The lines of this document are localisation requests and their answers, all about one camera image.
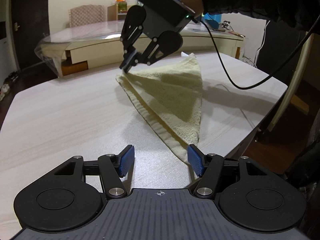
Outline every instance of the black cable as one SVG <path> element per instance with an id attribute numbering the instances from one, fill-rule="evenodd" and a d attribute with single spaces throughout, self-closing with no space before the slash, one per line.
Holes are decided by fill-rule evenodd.
<path id="1" fill-rule="evenodd" d="M 313 24 L 313 26 L 310 28 L 309 32 L 306 34 L 306 36 L 302 39 L 302 41 L 300 41 L 300 43 L 297 45 L 297 47 L 294 49 L 294 51 L 289 55 L 289 57 L 280 65 L 280 67 L 278 67 L 277 69 L 275 69 L 269 76 L 267 76 L 265 79 L 261 80 L 260 82 L 252 85 L 252 86 L 249 86 L 249 87 L 240 87 L 238 86 L 236 83 L 233 82 L 233 80 L 230 78 L 229 74 L 228 74 L 228 71 L 226 70 L 226 67 L 224 66 L 223 62 L 222 62 L 222 59 L 221 59 L 221 56 L 220 56 L 220 53 L 218 51 L 218 48 L 217 48 L 217 45 L 213 39 L 213 36 L 211 34 L 211 31 L 209 29 L 209 27 L 201 20 L 200 22 L 207 28 L 209 34 L 210 34 L 210 37 L 211 37 L 211 40 L 213 42 L 213 45 L 217 51 L 217 54 L 218 54 L 218 57 L 219 57 L 219 60 L 221 62 L 221 65 L 223 67 L 223 70 L 225 71 L 228 79 L 230 80 L 231 84 L 233 84 L 236 88 L 238 89 L 241 89 L 241 90 L 248 90 L 248 89 L 252 89 L 252 88 L 255 88 L 255 87 L 258 87 L 259 85 L 265 83 L 266 81 L 268 81 L 270 78 L 272 78 L 275 74 L 277 74 L 281 69 L 283 69 L 283 67 L 294 57 L 294 55 L 302 48 L 302 46 L 306 43 L 307 39 L 309 39 L 309 37 L 311 36 L 311 34 L 313 33 L 313 30 L 315 28 L 315 26 L 317 25 L 318 21 L 320 20 L 320 15 L 318 16 L 317 20 L 315 21 L 315 23 Z"/>

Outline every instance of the white table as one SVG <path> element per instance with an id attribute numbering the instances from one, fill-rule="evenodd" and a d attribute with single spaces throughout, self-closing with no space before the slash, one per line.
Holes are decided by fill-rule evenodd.
<path id="1" fill-rule="evenodd" d="M 196 54 L 204 81 L 199 148 L 226 156 L 273 108 L 287 86 L 276 79 L 240 91 L 227 80 L 215 53 Z M 222 55 L 236 83 L 247 86 L 266 74 Z M 166 58 L 161 66 L 181 60 Z M 135 70 L 146 68 L 139 65 Z M 0 239 L 20 230 L 13 200 L 25 186 L 74 155 L 97 160 L 135 146 L 127 187 L 181 188 L 190 182 L 181 162 L 138 114 L 115 80 L 118 64 L 55 79 L 14 98 L 0 132 Z M 95 186 L 97 180 L 89 179 Z"/>
<path id="2" fill-rule="evenodd" d="M 80 64 L 81 70 L 83 64 L 90 69 L 120 62 L 123 60 L 123 44 L 120 41 L 123 24 L 124 21 L 111 21 L 67 28 L 44 38 L 36 51 L 39 50 L 41 56 L 53 60 L 52 69 L 57 71 L 58 76 L 70 73 L 61 68 L 61 63 L 67 58 L 71 60 L 67 65 Z M 189 23 L 180 34 L 183 45 L 179 52 L 214 51 L 212 40 L 204 26 Z M 244 37 L 216 31 L 212 35 L 220 52 L 239 59 Z M 134 46 L 142 53 L 149 43 L 150 39 L 142 34 Z"/>

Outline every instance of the chair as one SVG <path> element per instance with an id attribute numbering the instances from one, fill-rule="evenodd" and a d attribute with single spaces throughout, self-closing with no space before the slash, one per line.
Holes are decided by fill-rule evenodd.
<path id="1" fill-rule="evenodd" d="M 69 10 L 70 27 L 104 22 L 105 19 L 103 5 L 82 5 Z"/>

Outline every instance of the folded towel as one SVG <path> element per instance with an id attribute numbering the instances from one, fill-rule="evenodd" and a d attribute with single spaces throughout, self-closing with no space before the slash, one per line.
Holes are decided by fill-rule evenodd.
<path id="1" fill-rule="evenodd" d="M 187 147 L 197 145 L 201 120 L 202 77 L 196 57 L 121 74 L 116 80 L 155 133 L 187 163 Z"/>

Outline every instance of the door handle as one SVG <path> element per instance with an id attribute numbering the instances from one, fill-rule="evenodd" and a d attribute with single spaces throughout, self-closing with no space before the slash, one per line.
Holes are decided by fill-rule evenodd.
<path id="1" fill-rule="evenodd" d="M 18 31 L 18 29 L 20 28 L 20 25 L 18 25 L 18 23 L 14 23 L 14 31 Z"/>

